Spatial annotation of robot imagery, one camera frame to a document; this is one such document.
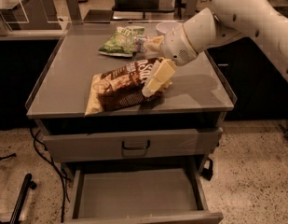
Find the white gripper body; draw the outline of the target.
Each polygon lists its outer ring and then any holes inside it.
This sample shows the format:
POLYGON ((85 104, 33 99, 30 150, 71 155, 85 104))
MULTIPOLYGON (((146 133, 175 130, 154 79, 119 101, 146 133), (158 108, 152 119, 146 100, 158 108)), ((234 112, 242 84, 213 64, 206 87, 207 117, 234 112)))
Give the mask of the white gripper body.
POLYGON ((164 35, 160 51, 163 57, 173 60, 178 66, 184 66, 198 57, 198 53, 187 39, 182 24, 178 24, 164 35))

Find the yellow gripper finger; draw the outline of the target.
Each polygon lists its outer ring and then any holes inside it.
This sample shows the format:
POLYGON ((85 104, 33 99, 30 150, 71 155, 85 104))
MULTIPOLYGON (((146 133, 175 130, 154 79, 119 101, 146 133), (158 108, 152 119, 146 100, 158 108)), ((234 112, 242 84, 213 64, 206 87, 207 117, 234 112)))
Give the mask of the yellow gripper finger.
POLYGON ((150 97, 159 91, 175 74, 176 64, 170 59, 160 59, 153 64, 151 73, 144 83, 142 94, 150 97))
POLYGON ((161 54, 161 44, 164 39, 163 35, 156 36, 144 42, 144 56, 147 59, 159 57, 161 54))

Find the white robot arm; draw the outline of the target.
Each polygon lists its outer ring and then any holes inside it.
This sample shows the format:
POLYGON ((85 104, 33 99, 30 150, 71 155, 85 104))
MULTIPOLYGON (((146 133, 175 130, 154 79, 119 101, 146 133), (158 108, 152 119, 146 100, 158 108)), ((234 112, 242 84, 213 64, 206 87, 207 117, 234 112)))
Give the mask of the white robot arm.
POLYGON ((162 57, 144 83, 146 97, 161 90, 178 66, 194 61, 205 49, 250 37, 288 83, 288 18, 268 0, 211 0, 189 20, 144 43, 147 58, 162 57))

